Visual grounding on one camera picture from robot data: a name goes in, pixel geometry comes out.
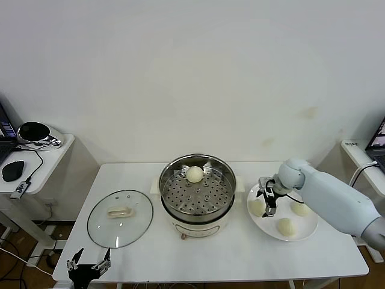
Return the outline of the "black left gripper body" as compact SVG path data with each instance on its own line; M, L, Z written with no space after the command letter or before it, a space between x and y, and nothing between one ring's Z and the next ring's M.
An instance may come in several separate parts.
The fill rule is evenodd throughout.
M68 270L74 289L87 289L90 282L100 278L100 271L93 269L91 264L80 264Z

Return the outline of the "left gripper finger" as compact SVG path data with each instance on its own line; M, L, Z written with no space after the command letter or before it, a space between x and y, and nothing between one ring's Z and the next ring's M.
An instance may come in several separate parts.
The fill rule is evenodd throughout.
M111 267L111 248L109 247L103 260L93 266L93 270L99 273L105 273Z
M77 264L81 258L83 251L84 249L81 248L77 253L74 254L71 260L67 260L66 264L68 270L76 270L78 268Z

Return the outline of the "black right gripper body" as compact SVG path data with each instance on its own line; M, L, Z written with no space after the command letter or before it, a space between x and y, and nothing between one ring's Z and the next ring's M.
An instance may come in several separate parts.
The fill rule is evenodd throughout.
M265 183L265 186L264 186L264 189L265 189L264 198L265 198L265 200L276 200L280 197L280 195L274 191L275 183L276 182L273 179L269 179Z

